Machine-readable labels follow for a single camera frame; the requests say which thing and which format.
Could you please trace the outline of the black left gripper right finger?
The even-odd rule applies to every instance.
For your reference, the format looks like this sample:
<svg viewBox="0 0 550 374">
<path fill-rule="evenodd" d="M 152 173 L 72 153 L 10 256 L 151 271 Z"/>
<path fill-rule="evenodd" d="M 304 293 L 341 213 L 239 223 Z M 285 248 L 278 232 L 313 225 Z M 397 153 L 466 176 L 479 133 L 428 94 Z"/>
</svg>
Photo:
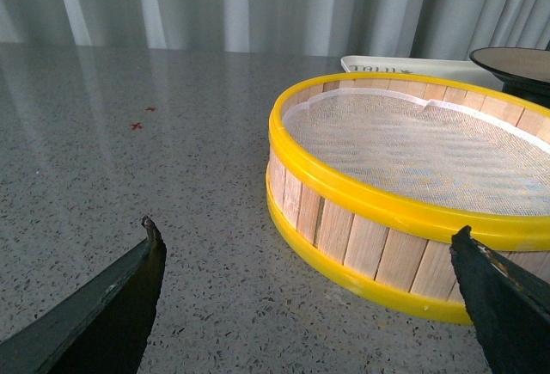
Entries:
<svg viewBox="0 0 550 374">
<path fill-rule="evenodd" d="M 549 372 L 549 284 L 471 236 L 451 237 L 451 262 L 493 373 Z"/>
</svg>

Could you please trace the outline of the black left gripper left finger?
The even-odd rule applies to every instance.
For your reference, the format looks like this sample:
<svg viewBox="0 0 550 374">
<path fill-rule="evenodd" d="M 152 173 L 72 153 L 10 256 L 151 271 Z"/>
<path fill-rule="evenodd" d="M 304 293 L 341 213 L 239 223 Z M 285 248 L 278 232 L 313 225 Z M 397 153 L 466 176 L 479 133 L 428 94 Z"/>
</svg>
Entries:
<svg viewBox="0 0 550 374">
<path fill-rule="evenodd" d="M 135 373 L 162 290 L 167 248 L 149 217 L 136 247 L 1 344 L 3 373 Z"/>
</svg>

